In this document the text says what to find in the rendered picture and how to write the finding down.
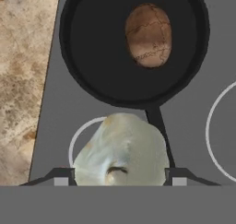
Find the pale white garlic bulb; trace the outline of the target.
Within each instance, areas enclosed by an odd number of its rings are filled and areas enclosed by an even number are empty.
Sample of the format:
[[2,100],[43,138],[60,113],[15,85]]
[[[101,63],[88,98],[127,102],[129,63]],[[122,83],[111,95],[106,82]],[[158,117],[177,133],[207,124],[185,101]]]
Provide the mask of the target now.
[[82,186],[162,186],[169,167],[160,130],[132,113],[108,116],[74,162]]

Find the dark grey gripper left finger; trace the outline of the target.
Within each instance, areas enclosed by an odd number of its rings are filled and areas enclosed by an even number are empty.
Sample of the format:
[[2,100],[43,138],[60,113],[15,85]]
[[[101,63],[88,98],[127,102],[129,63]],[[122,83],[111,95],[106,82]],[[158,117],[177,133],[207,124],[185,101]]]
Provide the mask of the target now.
[[76,186],[75,170],[73,168],[53,168],[45,176],[23,183],[23,186],[33,185]]

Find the brown potato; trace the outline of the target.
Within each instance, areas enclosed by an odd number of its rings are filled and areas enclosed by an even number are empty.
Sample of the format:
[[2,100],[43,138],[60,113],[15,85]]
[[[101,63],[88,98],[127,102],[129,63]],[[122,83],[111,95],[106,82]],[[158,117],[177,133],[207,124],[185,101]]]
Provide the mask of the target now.
[[147,68],[164,65],[171,54],[171,22],[154,4],[136,7],[125,22],[125,37],[133,59]]

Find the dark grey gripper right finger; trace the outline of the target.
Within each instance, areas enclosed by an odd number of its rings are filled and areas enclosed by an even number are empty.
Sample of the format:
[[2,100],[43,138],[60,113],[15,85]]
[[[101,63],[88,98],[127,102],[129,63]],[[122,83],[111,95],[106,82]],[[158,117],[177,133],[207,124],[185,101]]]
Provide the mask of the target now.
[[219,183],[214,183],[204,178],[197,177],[186,168],[168,168],[165,170],[166,186],[187,186],[189,181],[201,183],[209,186],[219,186]]

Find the grey hob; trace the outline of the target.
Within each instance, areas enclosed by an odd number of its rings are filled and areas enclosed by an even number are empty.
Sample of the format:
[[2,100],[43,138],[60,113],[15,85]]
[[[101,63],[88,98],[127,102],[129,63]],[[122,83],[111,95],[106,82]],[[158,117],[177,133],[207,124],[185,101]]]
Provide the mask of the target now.
[[[224,185],[236,185],[236,0],[204,0],[209,42],[188,86],[160,106],[171,165]],[[90,139],[98,119],[139,109],[115,107],[88,94],[69,73],[59,40],[65,0],[59,0],[41,113],[29,175],[67,166]]]

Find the black frying pan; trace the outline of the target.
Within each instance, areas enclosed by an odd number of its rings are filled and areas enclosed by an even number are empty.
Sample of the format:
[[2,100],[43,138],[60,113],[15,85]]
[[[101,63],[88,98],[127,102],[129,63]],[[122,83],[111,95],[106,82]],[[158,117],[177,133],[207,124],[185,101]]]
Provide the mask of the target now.
[[[124,22],[132,9],[152,3],[171,22],[172,50],[166,64],[137,65],[126,49]],[[65,0],[59,40],[69,73],[88,94],[115,107],[146,112],[163,134],[160,106],[188,86],[209,42],[204,0]]]

